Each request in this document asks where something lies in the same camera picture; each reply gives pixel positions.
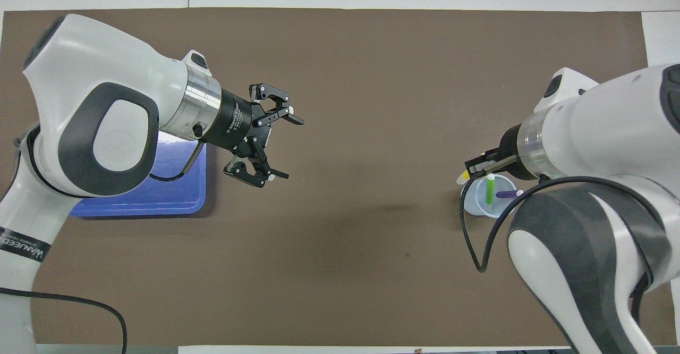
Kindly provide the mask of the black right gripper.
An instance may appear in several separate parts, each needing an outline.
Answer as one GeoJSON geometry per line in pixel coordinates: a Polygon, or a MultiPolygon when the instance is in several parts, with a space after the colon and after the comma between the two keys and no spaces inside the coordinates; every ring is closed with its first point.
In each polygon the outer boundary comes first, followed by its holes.
{"type": "Polygon", "coordinates": [[[466,170],[468,171],[469,177],[478,175],[479,172],[482,172],[484,175],[486,175],[505,171],[520,180],[536,180],[537,177],[527,170],[519,157],[518,134],[520,128],[521,125],[518,124],[508,129],[500,139],[498,149],[487,150],[481,155],[466,161],[464,164],[466,170]],[[516,161],[508,164],[507,166],[496,163],[501,159],[508,158],[510,156],[515,156],[516,161]]]}

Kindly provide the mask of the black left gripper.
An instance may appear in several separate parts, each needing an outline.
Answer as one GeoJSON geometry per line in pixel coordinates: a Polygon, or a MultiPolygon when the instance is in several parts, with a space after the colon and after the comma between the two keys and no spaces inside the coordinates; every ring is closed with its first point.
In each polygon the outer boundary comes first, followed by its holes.
{"type": "Polygon", "coordinates": [[[254,102],[242,99],[223,89],[218,115],[212,126],[204,134],[204,141],[234,154],[223,173],[253,187],[262,188],[267,181],[276,177],[287,179],[290,176],[270,167],[265,153],[265,143],[269,138],[266,126],[279,119],[292,124],[304,125],[304,120],[294,114],[288,93],[267,83],[255,83],[249,87],[254,102]],[[258,104],[260,100],[270,99],[274,109],[265,111],[258,104]]]}

